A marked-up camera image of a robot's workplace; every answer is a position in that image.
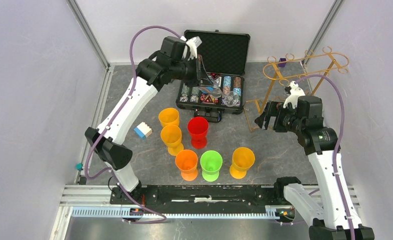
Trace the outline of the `clear wine glass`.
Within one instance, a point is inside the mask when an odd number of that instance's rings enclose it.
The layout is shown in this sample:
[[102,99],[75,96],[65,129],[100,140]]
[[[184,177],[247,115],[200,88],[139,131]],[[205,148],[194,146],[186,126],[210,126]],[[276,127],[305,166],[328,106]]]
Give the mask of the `clear wine glass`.
[[227,107],[235,106],[240,100],[240,96],[235,91],[224,93],[219,87],[215,86],[200,86],[199,90],[205,94],[211,95],[214,98],[221,98],[222,102]]

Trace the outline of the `red plastic wine glass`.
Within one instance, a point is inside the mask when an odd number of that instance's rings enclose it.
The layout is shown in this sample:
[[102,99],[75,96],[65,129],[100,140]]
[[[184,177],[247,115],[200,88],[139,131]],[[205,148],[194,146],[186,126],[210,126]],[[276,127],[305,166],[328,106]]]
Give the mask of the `red plastic wine glass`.
[[208,121],[201,117],[192,118],[187,124],[187,130],[191,137],[191,145],[196,149],[203,149],[207,145]]

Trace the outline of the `yellow wine glass back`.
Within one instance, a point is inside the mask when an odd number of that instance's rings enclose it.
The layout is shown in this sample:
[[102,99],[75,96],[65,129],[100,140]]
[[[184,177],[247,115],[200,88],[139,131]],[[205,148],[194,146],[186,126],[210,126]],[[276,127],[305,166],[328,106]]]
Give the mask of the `yellow wine glass back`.
[[158,120],[163,128],[169,125],[178,127],[180,125],[180,113],[176,108],[165,108],[159,113]]

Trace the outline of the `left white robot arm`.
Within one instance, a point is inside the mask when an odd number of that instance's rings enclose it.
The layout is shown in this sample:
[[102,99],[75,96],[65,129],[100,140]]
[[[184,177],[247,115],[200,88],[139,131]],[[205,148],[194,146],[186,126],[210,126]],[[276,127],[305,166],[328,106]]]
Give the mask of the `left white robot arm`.
[[85,131],[91,152],[105,162],[122,188],[122,197],[130,204],[141,199],[142,191],[130,163],[133,152],[123,145],[126,135],[147,103],[172,80],[181,80],[189,88],[208,82],[198,55],[201,43],[198,36],[165,37],[160,50],[138,64],[130,85],[108,117]]

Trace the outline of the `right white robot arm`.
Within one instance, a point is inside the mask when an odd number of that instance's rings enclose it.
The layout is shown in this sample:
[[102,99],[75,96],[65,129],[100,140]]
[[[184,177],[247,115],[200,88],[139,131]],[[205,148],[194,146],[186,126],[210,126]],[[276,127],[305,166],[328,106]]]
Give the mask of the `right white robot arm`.
[[322,204],[316,203],[301,183],[291,177],[279,178],[273,198],[291,203],[309,227],[311,240],[373,240],[372,228],[364,226],[352,203],[342,169],[339,137],[324,126],[323,103],[316,96],[299,96],[295,102],[269,101],[255,119],[259,127],[292,132],[303,147],[315,172]]

